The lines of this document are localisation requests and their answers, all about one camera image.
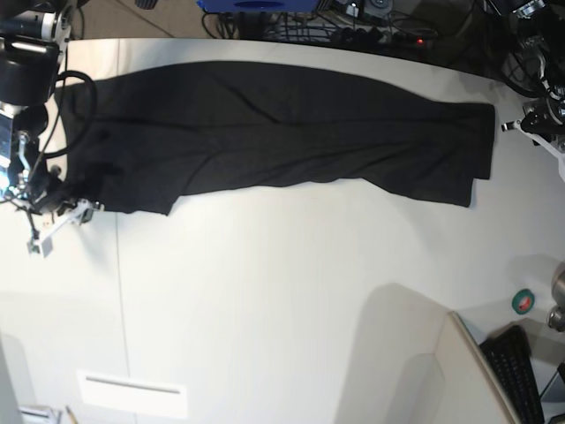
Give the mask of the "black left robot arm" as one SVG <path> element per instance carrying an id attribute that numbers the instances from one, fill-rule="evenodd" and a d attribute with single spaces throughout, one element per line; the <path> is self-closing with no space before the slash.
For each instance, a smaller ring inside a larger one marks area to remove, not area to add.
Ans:
<path id="1" fill-rule="evenodd" d="M 564 2 L 486 1 L 495 35 L 519 76 L 499 70 L 502 81 L 521 95 L 518 127 L 564 149 Z"/>

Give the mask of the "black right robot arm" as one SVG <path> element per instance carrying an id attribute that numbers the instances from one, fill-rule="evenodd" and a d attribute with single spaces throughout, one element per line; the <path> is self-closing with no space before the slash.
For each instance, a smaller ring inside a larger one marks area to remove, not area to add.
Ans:
<path id="1" fill-rule="evenodd" d="M 40 137 L 54 131 L 47 102 L 63 96 L 67 79 L 86 83 L 96 97 L 93 81 L 66 67 L 72 21 L 82 13 L 82 1 L 3 1 L 1 3 L 1 201 L 28 215 L 57 214 L 75 209 Z"/>

